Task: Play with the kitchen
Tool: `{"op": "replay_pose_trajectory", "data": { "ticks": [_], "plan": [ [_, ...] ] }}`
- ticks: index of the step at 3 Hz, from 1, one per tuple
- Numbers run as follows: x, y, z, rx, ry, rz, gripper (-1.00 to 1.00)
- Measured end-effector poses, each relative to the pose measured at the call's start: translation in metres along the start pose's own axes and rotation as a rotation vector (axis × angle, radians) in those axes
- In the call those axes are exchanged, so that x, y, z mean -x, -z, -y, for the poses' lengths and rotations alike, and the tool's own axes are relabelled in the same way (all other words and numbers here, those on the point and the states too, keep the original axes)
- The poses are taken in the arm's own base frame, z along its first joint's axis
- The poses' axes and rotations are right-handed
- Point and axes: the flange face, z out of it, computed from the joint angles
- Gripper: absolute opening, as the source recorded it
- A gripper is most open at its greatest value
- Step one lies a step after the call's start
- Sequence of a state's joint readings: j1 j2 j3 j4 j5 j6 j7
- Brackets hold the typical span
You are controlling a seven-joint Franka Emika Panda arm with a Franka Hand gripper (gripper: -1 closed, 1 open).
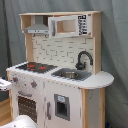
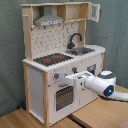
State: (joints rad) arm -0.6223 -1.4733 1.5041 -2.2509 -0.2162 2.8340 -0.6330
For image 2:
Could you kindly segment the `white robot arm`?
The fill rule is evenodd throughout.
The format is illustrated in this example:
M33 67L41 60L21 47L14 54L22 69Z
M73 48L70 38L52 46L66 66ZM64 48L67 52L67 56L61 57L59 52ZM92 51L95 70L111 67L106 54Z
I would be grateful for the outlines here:
M89 89L103 100L128 102L128 93L115 91L116 76L111 71L102 71L97 76L89 71L82 71L65 76L64 81L76 89Z

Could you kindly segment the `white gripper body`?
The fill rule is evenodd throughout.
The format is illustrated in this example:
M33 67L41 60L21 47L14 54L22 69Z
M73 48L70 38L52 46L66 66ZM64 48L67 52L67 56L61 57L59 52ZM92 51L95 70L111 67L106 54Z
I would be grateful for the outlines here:
M74 88L82 88L85 84L85 81L90 76L89 73L76 73L72 75L68 75L64 78L64 82Z

